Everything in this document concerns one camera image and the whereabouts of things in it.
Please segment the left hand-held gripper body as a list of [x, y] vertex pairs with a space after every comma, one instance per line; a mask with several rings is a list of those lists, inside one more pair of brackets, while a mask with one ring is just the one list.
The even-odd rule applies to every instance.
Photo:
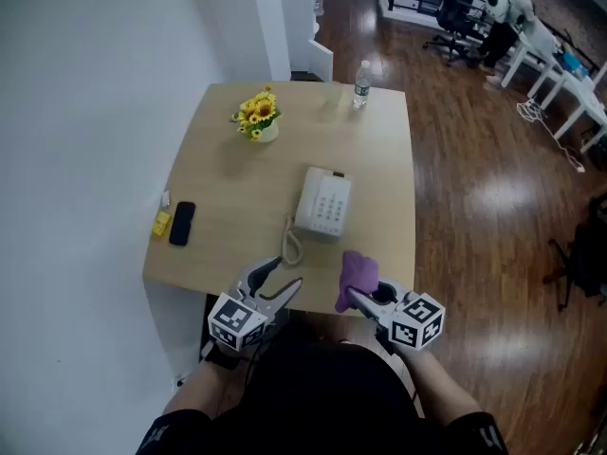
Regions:
[[261, 290], [254, 295], [253, 264], [243, 269], [227, 293], [221, 293], [208, 315], [209, 334], [232, 351], [257, 342], [283, 308], [273, 308]]

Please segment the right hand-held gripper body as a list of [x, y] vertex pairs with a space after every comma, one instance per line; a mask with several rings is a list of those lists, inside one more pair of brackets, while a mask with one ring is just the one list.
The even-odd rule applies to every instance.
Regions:
[[427, 293], [384, 279], [372, 299], [379, 308], [376, 339], [386, 351], [395, 346], [420, 351], [443, 332], [445, 307]]

